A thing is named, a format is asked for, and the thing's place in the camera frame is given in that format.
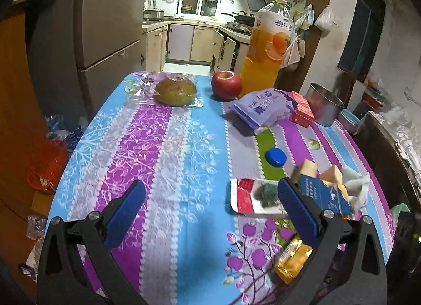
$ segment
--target round bread bun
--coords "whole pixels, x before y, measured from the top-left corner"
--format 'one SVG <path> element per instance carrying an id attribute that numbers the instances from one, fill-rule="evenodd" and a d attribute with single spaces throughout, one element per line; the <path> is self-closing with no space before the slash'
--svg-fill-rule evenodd
<path id="1" fill-rule="evenodd" d="M 165 78 L 155 87 L 155 100 L 169 106 L 183 106 L 194 101 L 196 93 L 196 85 L 189 78 Z"/>

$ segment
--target black cable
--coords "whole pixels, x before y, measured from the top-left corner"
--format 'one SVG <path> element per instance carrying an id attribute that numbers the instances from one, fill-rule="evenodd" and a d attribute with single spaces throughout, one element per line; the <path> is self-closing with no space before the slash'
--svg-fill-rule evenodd
<path id="1" fill-rule="evenodd" d="M 1 199 L 0 198 L 0 200 L 3 202 L 3 204 L 5 205 L 5 207 L 7 207 L 10 211 L 12 211 L 16 216 L 18 216 L 22 221 L 25 221 L 26 223 L 28 223 L 28 220 L 27 219 L 25 219 L 25 218 L 23 218 L 23 217 L 21 217 L 21 216 L 19 216 L 17 213 L 16 213 L 16 211 L 14 211 L 13 209 L 11 209 L 10 207 L 9 207 L 9 205 L 7 205 L 6 204 L 6 202 L 3 200 L 3 199 Z"/>

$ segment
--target plastic bottle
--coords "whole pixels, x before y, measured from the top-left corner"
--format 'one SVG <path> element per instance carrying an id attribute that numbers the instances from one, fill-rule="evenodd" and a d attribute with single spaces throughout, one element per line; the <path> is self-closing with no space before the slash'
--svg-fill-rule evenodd
<path id="1" fill-rule="evenodd" d="M 257 13 L 241 70 L 243 90 L 239 97 L 273 87 L 294 27 L 287 2 L 273 0 Z"/>

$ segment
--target striped tablecloth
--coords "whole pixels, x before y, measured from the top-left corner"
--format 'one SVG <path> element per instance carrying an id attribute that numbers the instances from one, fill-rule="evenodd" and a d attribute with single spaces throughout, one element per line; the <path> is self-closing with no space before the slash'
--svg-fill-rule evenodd
<path id="1" fill-rule="evenodd" d="M 54 216 L 83 219 L 121 196 L 134 179 L 142 180 L 145 203 L 112 254 L 150 305 L 273 304 L 284 287 L 269 275 L 271 257 L 281 250 L 276 225 L 235 215 L 229 180 L 277 180 L 283 173 L 291 176 L 304 159 L 317 162 L 321 172 L 336 164 L 370 173 L 370 196 L 361 213 L 373 218 L 387 260 L 394 231 L 390 211 L 372 170 L 338 122 L 306 129 L 283 121 L 254 136 L 230 103 L 212 99 L 208 77 L 197 78 L 204 106 L 192 109 L 130 102 L 126 80 L 133 77 L 126 77 L 89 125 L 48 222 Z M 311 140 L 321 147 L 312 149 Z M 264 159 L 273 146 L 287 153 L 283 171 Z M 98 290 L 86 251 L 81 255 Z"/>

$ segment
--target apple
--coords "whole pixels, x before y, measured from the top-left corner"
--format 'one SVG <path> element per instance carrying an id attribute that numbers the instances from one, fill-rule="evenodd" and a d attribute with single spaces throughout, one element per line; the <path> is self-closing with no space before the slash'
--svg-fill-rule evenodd
<path id="1" fill-rule="evenodd" d="M 232 101 L 241 92 L 241 79 L 231 71 L 220 71 L 213 75 L 212 91 L 215 96 L 223 101 Z"/>

